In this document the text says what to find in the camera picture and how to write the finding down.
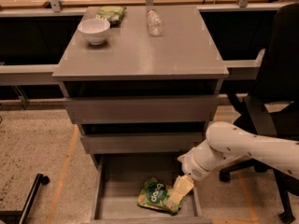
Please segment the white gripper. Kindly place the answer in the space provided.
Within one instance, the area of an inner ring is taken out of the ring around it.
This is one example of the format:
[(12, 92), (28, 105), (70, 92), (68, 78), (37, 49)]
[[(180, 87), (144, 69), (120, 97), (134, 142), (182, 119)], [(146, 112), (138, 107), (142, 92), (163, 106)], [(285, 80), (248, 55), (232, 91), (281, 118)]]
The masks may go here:
[(181, 163), (181, 170), (185, 175), (177, 177), (167, 199), (166, 207), (171, 211), (174, 211), (180, 201), (192, 190), (194, 181), (201, 181), (209, 175), (209, 172), (195, 161), (191, 152), (180, 155), (178, 161)]

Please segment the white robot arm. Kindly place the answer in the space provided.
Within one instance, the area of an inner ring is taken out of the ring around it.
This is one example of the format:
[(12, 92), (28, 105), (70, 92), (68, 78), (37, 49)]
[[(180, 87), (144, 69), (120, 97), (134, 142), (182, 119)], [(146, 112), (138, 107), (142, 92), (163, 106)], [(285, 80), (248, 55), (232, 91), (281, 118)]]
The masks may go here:
[(299, 145), (297, 141), (248, 133), (224, 121), (212, 123), (206, 139), (178, 157), (183, 176), (178, 176), (166, 206), (172, 208), (215, 168), (244, 156), (266, 164), (286, 175), (285, 186), (298, 194)]

